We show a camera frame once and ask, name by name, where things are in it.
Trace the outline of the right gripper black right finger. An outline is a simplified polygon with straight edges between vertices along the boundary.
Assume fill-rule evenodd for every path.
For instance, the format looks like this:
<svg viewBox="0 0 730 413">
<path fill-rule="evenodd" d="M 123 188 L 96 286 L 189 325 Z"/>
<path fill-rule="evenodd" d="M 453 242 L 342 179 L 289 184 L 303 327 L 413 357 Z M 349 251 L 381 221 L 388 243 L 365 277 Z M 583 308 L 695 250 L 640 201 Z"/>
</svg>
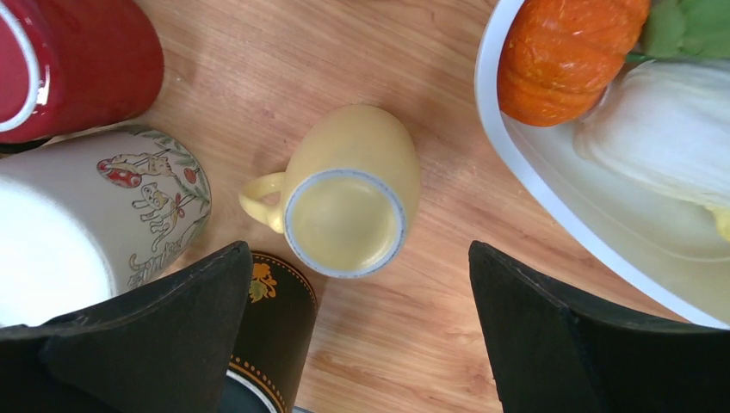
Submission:
<svg viewBox="0 0 730 413">
<path fill-rule="evenodd" d="M 505 411 L 728 411 L 727 330 L 618 305 L 487 243 L 468 258 Z"/>
</svg>

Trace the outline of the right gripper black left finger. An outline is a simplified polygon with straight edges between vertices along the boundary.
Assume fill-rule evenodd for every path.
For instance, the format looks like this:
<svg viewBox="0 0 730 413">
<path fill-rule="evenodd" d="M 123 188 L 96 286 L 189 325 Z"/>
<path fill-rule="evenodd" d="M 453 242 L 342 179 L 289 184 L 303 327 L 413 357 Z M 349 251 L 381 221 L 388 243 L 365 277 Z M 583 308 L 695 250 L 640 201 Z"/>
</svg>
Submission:
<svg viewBox="0 0 730 413">
<path fill-rule="evenodd" d="M 3 328 L 2 411 L 215 411 L 251 271 L 237 241 L 100 304 Z"/>
</svg>

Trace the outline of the pale yellow mug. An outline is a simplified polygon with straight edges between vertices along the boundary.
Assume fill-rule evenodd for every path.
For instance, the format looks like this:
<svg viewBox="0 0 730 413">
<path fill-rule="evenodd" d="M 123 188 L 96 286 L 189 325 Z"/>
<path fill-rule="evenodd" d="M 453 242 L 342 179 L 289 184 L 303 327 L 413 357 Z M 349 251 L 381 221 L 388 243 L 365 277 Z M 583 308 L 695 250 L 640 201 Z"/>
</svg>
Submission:
<svg viewBox="0 0 730 413">
<path fill-rule="evenodd" d="M 247 183 L 239 203 L 312 270 L 356 279 L 402 250 L 420 191 L 421 166 L 405 126 L 359 104 L 316 123 L 286 169 Z"/>
</svg>

